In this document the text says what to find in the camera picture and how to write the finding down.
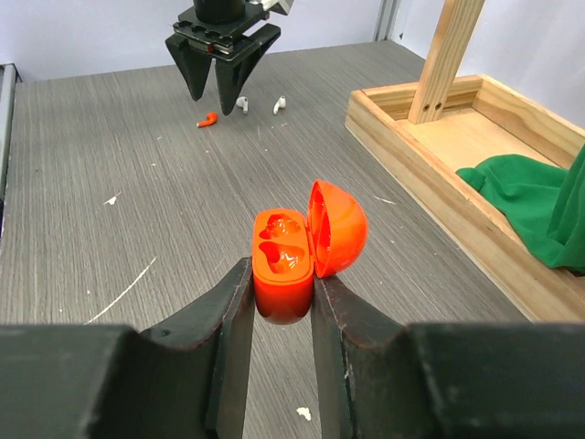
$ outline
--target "white backdrop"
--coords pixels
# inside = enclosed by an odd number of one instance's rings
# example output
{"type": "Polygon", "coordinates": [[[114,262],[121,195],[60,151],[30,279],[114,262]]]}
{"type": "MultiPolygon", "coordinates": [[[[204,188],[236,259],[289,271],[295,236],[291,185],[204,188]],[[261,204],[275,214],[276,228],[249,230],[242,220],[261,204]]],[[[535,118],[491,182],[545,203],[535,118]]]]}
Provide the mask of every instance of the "white backdrop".
{"type": "MultiPolygon", "coordinates": [[[[0,64],[24,80],[172,64],[165,39],[191,0],[0,0],[0,64]]],[[[379,0],[296,0],[271,51],[371,41],[379,0]]]]}
{"type": "MultiPolygon", "coordinates": [[[[392,39],[426,58],[443,0],[401,2],[392,39]]],[[[460,74],[486,73],[585,127],[584,17],[583,0],[486,0],[460,74]]]]}

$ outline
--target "table surface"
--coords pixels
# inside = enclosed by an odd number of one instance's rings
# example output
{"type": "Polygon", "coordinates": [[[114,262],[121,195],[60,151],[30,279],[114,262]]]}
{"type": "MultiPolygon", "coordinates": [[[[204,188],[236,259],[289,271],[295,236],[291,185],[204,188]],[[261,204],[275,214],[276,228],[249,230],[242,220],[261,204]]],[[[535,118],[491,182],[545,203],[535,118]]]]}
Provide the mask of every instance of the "table surface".
{"type": "MultiPolygon", "coordinates": [[[[523,320],[344,127],[351,90],[421,68],[390,42],[270,54],[244,88],[250,113],[207,129],[196,122],[218,111],[213,75],[199,102],[174,66],[18,84],[0,323],[83,323],[111,305],[93,321],[148,327],[250,254],[260,211],[305,211],[316,178],[363,205],[369,241],[340,277],[384,313],[523,320]]],[[[308,317],[256,319],[244,435],[320,437],[308,317]]]]}

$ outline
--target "white debris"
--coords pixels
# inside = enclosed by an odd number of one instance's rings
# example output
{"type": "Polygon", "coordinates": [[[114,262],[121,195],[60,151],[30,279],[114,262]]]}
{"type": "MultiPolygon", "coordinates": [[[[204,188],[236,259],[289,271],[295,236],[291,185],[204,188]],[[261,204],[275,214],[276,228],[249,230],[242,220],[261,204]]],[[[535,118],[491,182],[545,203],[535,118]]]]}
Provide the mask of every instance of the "white debris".
{"type": "Polygon", "coordinates": [[[390,201],[389,199],[380,198],[380,197],[376,197],[376,196],[374,196],[374,198],[377,199],[378,201],[382,201],[383,203],[396,204],[394,201],[390,201]]]}
{"type": "Polygon", "coordinates": [[[103,205],[105,206],[106,204],[109,204],[110,206],[113,206],[114,204],[116,204],[116,200],[118,199],[120,194],[122,194],[122,192],[119,192],[116,195],[114,195],[112,198],[104,202],[103,205]]]}
{"type": "Polygon", "coordinates": [[[299,416],[302,416],[307,421],[311,421],[311,411],[308,407],[299,407],[296,409],[296,412],[299,413],[299,416]]]}
{"type": "Polygon", "coordinates": [[[97,314],[96,316],[92,317],[88,322],[85,323],[85,325],[88,325],[89,323],[93,322],[94,320],[97,320],[98,318],[100,318],[101,316],[103,316],[105,313],[107,313],[110,308],[112,308],[114,305],[116,305],[120,299],[122,299],[126,293],[128,293],[130,290],[133,289],[133,287],[138,284],[138,281],[140,281],[142,279],[142,277],[146,274],[146,272],[148,271],[148,269],[153,265],[153,263],[156,261],[156,258],[154,257],[150,263],[148,265],[146,265],[146,268],[144,268],[140,274],[138,274],[138,277],[136,277],[136,279],[134,279],[134,281],[128,285],[128,288],[126,288],[124,291],[122,291],[120,293],[120,295],[118,297],[116,297],[108,306],[106,306],[105,308],[103,308],[99,314],[97,314]]]}

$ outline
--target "wooden board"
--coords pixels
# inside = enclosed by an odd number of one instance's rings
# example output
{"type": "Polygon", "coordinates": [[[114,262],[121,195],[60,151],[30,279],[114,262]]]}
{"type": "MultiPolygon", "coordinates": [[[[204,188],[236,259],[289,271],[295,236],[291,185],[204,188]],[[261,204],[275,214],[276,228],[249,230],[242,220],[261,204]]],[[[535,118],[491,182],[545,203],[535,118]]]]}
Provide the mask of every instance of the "wooden board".
{"type": "Polygon", "coordinates": [[[347,129],[528,319],[584,321],[583,279],[566,270],[550,270],[537,261],[505,217],[454,172],[506,153],[567,167],[585,139],[582,130],[515,92],[505,93],[509,89],[481,76],[455,81],[446,101],[459,105],[444,112],[439,121],[415,125],[395,120],[390,115],[404,114],[405,90],[412,88],[416,84],[388,88],[386,93],[381,88],[354,91],[347,109],[347,129]],[[461,99],[464,84],[468,108],[461,99]],[[479,85],[474,96],[470,84],[479,85]],[[397,109],[391,108],[393,101],[397,109]],[[384,102],[384,109],[377,102],[384,102]],[[528,142],[534,139],[536,147],[528,142]]]}
{"type": "Polygon", "coordinates": [[[467,49],[484,0],[445,0],[409,109],[412,123],[436,121],[467,49]]]}

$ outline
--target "wooden post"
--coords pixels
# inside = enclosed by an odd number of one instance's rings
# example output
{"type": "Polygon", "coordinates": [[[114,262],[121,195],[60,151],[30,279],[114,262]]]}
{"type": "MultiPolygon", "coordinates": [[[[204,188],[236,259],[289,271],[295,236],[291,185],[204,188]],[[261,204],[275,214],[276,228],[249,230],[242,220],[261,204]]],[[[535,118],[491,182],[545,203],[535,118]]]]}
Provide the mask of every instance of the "wooden post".
{"type": "Polygon", "coordinates": [[[441,117],[483,6],[484,0],[445,0],[410,107],[411,123],[432,122],[441,117]]]}

